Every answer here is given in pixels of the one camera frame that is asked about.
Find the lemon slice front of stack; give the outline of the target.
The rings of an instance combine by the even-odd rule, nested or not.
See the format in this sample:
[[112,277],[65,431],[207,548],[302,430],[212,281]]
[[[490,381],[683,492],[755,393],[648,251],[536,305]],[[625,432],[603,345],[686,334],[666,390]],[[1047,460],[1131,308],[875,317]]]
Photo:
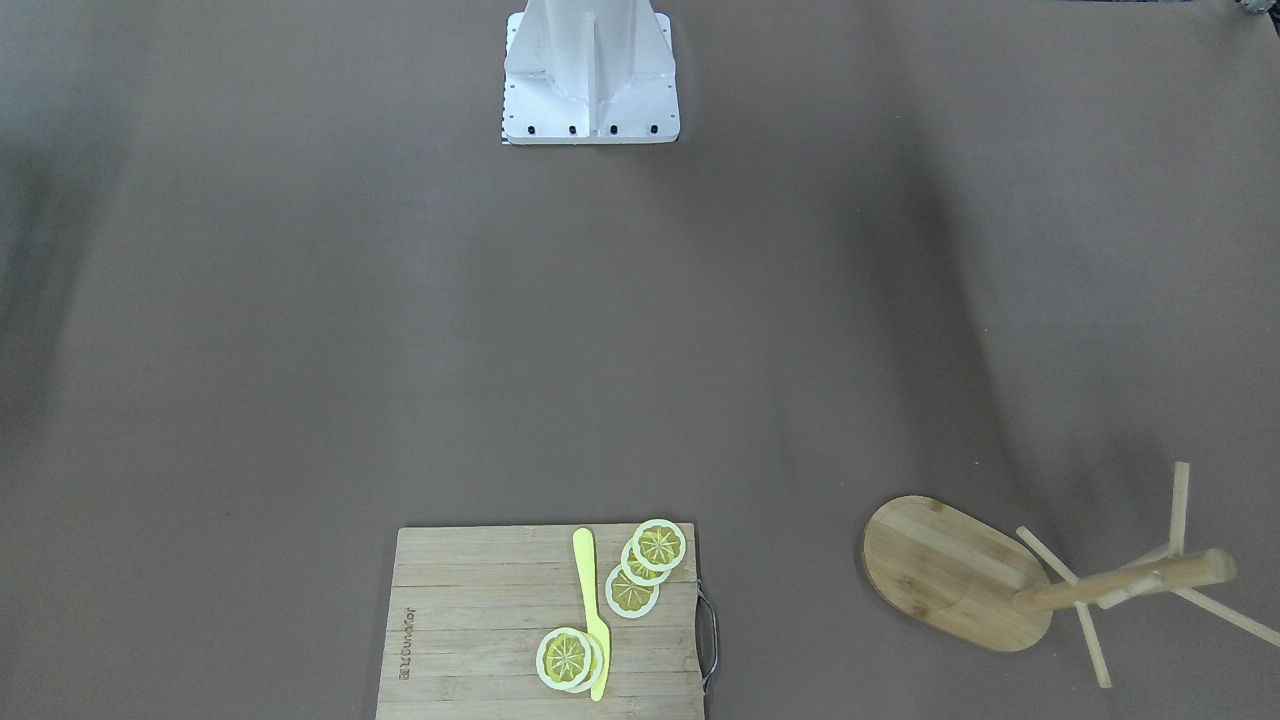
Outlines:
[[677,568],[687,551],[681,527],[655,518],[641,523],[630,541],[636,561],[649,571],[663,573]]

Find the lemon slice middle of stack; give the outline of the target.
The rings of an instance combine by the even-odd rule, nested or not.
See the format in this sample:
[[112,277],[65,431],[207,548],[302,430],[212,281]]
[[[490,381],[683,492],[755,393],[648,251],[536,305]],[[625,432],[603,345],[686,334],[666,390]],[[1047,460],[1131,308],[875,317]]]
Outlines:
[[634,548],[634,539],[630,539],[622,548],[620,565],[621,574],[627,577],[635,585],[655,587],[666,582],[672,570],[657,571],[639,561]]

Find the yellow plastic knife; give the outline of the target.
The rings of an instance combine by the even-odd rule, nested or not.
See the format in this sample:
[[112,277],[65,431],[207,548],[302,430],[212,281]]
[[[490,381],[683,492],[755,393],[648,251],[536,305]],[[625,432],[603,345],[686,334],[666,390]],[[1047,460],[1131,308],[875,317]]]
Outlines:
[[603,620],[599,611],[600,583],[596,579],[596,550],[594,533],[590,528],[580,527],[572,534],[573,559],[579,574],[579,583],[582,594],[584,616],[588,634],[600,646],[600,674],[590,685],[589,693],[593,702],[600,702],[604,697],[607,680],[611,671],[611,629]]

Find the wooden cup storage rack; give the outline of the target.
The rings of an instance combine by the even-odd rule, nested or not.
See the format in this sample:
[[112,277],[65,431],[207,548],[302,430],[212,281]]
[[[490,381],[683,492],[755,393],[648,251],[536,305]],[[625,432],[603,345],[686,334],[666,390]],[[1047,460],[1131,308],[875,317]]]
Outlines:
[[1076,575],[1025,527],[1006,534],[947,503],[905,495],[883,503],[861,533],[861,566],[876,593],[904,615],[996,652],[1038,643],[1053,615],[1076,614],[1097,684],[1112,679],[1092,609],[1175,594],[1242,630],[1277,644],[1277,632],[1204,593],[1236,577],[1220,548],[1187,550],[1190,466],[1178,461],[1167,541],[1111,571]]

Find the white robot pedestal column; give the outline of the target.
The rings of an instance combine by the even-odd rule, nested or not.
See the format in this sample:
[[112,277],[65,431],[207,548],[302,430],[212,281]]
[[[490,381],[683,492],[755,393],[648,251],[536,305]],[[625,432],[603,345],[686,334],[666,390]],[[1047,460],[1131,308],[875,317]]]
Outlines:
[[500,138],[515,146],[672,143],[672,23],[649,1],[530,1],[506,20]]

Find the wooden cutting board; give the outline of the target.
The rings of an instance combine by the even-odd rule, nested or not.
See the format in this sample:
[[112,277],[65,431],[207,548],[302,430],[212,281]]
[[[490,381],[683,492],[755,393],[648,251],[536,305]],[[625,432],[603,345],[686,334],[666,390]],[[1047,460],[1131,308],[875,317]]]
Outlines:
[[716,615],[687,551],[652,610],[622,618],[607,603],[636,521],[591,525],[598,609],[611,629],[604,691],[548,687],[535,661],[561,626],[588,630],[575,525],[420,527],[398,532],[379,719],[701,719],[718,650]]

